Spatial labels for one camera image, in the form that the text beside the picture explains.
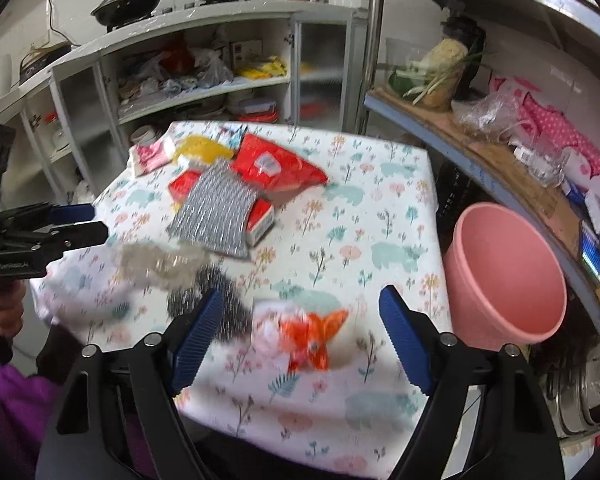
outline pink bucket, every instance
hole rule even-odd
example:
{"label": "pink bucket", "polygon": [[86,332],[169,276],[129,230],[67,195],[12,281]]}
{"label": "pink bucket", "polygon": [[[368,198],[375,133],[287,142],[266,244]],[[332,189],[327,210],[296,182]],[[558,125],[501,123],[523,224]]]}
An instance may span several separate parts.
{"label": "pink bucket", "polygon": [[567,291],[558,260],[512,210],[487,202],[467,208],[444,265],[454,333],[469,346],[538,343],[562,323]]}

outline red box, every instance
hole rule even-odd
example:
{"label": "red box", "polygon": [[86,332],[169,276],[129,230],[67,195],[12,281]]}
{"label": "red box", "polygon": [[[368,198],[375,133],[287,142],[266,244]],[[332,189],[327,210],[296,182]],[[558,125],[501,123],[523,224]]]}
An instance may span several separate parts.
{"label": "red box", "polygon": [[[182,204],[185,201],[200,175],[197,171],[185,171],[169,184],[169,193],[175,203]],[[247,219],[247,243],[252,247],[258,243],[275,218],[274,207],[266,200],[257,199]]]}

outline finger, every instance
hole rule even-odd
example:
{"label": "finger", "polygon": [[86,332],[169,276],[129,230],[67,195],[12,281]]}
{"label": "finger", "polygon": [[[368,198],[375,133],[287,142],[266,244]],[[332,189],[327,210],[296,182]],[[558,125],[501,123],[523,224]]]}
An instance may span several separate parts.
{"label": "finger", "polygon": [[0,290],[0,309],[5,310],[21,304],[26,292],[27,289],[21,280],[14,282],[8,290]]}
{"label": "finger", "polygon": [[0,310],[0,326],[10,325],[22,318],[24,309],[22,304],[18,304],[10,310]]}
{"label": "finger", "polygon": [[14,338],[22,330],[22,320],[19,319],[15,323],[8,326],[0,326],[0,336]]}

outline white tablecloth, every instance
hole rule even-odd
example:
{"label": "white tablecloth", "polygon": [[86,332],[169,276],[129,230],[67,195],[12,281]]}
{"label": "white tablecloth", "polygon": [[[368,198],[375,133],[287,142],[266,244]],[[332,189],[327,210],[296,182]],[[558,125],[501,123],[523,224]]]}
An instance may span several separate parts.
{"label": "white tablecloth", "polygon": [[[195,131],[236,123],[198,123]],[[317,468],[386,478],[426,402],[411,386],[378,314],[378,294],[394,284],[411,308],[451,330],[435,195],[424,150],[308,128],[252,124],[250,131],[300,153],[330,178],[276,211],[251,261],[224,258],[246,304],[294,300],[321,315],[350,310],[329,345],[332,369],[300,370],[254,352],[249,342],[214,343],[179,410],[216,430]],[[164,229],[174,208],[166,166],[132,179],[124,171],[96,201],[110,229],[106,246],[72,251],[33,282],[38,306],[104,351],[126,348],[168,325],[167,293],[120,283],[112,254],[125,242],[171,244]],[[104,313],[113,311],[115,321]]]}

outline bolt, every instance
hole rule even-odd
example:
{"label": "bolt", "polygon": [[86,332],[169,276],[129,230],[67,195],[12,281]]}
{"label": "bolt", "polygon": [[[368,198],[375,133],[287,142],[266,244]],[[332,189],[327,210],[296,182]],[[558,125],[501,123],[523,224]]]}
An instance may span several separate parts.
{"label": "bolt", "polygon": [[458,342],[458,338],[454,336],[451,332],[443,332],[440,334],[440,342],[444,346],[455,346]]}
{"label": "bolt", "polygon": [[158,346],[162,341],[162,336],[157,332],[153,332],[144,338],[144,344],[146,346]]}
{"label": "bolt", "polygon": [[82,357],[93,357],[97,351],[98,347],[96,345],[87,345],[82,349]]}
{"label": "bolt", "polygon": [[520,355],[520,348],[512,343],[504,345],[504,353],[509,357],[518,357]]}

